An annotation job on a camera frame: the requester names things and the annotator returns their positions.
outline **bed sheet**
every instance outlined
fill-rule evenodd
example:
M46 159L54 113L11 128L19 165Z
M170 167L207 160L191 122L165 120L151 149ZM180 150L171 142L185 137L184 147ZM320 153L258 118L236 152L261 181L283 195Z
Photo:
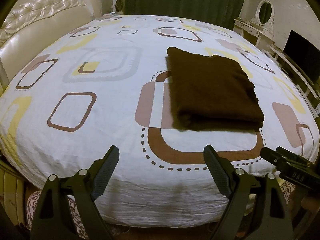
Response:
M170 46L238 61L255 85L263 127L174 128ZM50 174L61 178L89 168L116 145L120 160L96 205L107 222L138 227L220 219L228 199L204 163L207 144L256 176L275 172L260 157L263 146L313 162L319 149L308 105L265 54L219 26L147 15L103 16L42 51L0 98L0 137L11 164L39 188Z

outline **patterned bed skirt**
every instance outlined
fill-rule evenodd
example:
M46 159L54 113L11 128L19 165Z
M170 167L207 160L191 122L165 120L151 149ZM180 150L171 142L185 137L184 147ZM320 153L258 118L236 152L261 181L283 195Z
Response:
M294 191L295 185L293 185L290 182L285 181L280 186L280 188L281 188L281 191L284 195L286 203L288 204L289 199L290 199L290 195ZM30 229L32 226L33 214L36 210L36 206L37 206L40 194L41 194L41 191L36 191L28 198L26 213L27 213L28 226ZM82 221L81 221L81 218L80 218L77 206L76 206L76 202L71 198L68 198L68 200L69 200L69 207L70 207L72 219L73 219L74 225L76 226L76 230L77 230L78 235L81 238L89 240L89 237L84 229L84 225L82 224ZM108 223L106 223L106 225L107 225L110 233L112 234L112 236L118 236L119 234L127 232L129 230L129 227L125 227L125 226L112 225L112 224L108 224Z

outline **television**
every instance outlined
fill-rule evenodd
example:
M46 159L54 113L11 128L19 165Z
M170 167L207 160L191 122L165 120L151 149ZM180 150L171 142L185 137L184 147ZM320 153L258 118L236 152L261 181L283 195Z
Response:
M320 76L320 50L304 37L291 30L283 50L315 83Z

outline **tv stand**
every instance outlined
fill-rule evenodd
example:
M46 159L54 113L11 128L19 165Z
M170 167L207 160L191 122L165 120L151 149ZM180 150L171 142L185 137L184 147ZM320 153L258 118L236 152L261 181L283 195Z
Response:
M308 104L313 117L316 119L320 110L320 97L313 89L313 82L308 78L304 71L295 64L281 49L274 44L269 46L269 51L263 50L281 70L292 80L296 88Z

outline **folded garment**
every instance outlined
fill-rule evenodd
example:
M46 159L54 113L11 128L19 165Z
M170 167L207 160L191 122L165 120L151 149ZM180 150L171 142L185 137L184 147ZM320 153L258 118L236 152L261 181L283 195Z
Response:
M175 47L169 47L167 53L172 75L171 98L183 126L196 129L262 127L264 115L254 84L238 62L219 55L192 54Z

